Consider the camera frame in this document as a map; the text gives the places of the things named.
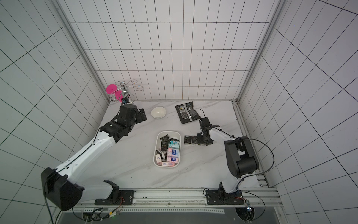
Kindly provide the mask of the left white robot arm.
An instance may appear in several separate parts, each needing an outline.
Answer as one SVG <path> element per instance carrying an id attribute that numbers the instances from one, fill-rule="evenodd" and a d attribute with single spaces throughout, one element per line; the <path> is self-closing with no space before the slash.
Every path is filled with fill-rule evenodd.
<path id="1" fill-rule="evenodd" d="M 62 211 L 90 200 L 95 200 L 96 204 L 119 204 L 121 191 L 112 181 L 85 185 L 79 179 L 101 154 L 128 136 L 136 124 L 146 120 L 144 109 L 131 103 L 121 105 L 118 114 L 101 126 L 88 144 L 55 169 L 48 167 L 41 173 L 44 199 Z"/>

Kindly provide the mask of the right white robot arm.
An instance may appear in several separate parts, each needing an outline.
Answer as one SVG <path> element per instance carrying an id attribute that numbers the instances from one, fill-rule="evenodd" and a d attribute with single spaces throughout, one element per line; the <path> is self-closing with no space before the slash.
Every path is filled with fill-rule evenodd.
<path id="1" fill-rule="evenodd" d="M 264 175 L 275 165 L 273 155 L 272 164 L 269 168 L 260 168 L 260 161 L 253 147 L 253 142 L 263 144 L 260 140 L 251 139 L 247 136 L 235 137 L 223 131 L 220 126 L 210 123 L 207 117 L 199 119 L 200 133 L 197 141 L 200 145 L 209 146 L 214 143 L 224 147 L 226 163 L 229 170 L 226 178 L 219 184 L 219 195 L 226 197 L 243 188 L 259 187 L 258 176 Z"/>

